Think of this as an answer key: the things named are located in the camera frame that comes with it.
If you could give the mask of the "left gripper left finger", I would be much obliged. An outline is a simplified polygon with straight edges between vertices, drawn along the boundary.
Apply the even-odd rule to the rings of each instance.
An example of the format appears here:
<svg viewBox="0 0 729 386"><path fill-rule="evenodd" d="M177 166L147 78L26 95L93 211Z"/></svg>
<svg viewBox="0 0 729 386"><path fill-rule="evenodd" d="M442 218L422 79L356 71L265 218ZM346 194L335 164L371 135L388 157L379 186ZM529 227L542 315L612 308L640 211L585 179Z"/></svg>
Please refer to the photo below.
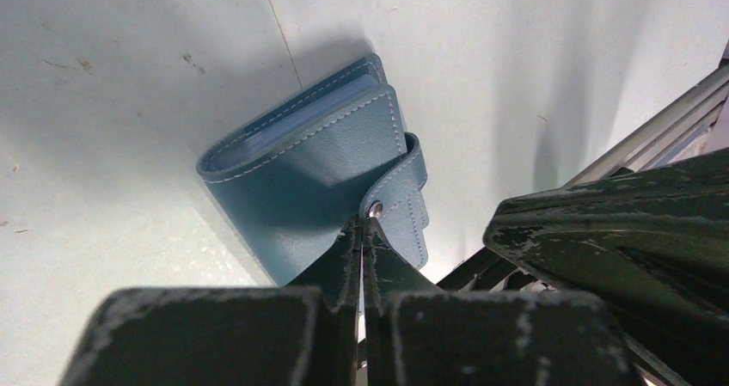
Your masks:
<svg viewBox="0 0 729 386"><path fill-rule="evenodd" d="M89 318L63 385L353 385L363 222L282 287L129 287Z"/></svg>

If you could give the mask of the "blue leather card holder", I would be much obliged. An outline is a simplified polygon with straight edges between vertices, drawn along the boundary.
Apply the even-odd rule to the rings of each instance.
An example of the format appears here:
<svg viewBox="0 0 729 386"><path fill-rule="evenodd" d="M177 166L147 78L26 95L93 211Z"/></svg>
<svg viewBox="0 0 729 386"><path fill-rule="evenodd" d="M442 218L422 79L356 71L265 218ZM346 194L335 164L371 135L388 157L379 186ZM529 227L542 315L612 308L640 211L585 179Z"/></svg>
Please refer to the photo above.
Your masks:
<svg viewBox="0 0 729 386"><path fill-rule="evenodd" d="M428 260L426 162L374 53L221 138L197 171L277 285L374 217L412 266Z"/></svg>

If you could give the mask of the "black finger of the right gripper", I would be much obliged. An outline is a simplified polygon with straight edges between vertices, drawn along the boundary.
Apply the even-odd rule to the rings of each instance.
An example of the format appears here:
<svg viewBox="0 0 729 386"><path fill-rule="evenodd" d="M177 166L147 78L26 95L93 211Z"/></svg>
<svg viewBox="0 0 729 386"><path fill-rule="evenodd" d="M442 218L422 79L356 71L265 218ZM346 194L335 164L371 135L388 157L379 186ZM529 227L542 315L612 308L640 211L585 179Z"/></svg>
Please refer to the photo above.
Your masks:
<svg viewBox="0 0 729 386"><path fill-rule="evenodd" d="M728 153L504 200L487 248L591 292L670 383L728 382Z"/></svg>

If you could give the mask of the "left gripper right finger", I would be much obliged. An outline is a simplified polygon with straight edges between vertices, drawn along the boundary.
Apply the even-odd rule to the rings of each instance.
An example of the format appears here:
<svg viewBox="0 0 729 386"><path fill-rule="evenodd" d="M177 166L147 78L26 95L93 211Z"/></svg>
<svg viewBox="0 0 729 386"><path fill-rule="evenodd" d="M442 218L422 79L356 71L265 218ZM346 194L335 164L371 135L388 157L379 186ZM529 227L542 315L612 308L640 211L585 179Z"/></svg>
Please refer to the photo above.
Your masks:
<svg viewBox="0 0 729 386"><path fill-rule="evenodd" d="M606 304L583 291L444 291L363 222L371 385L638 385Z"/></svg>

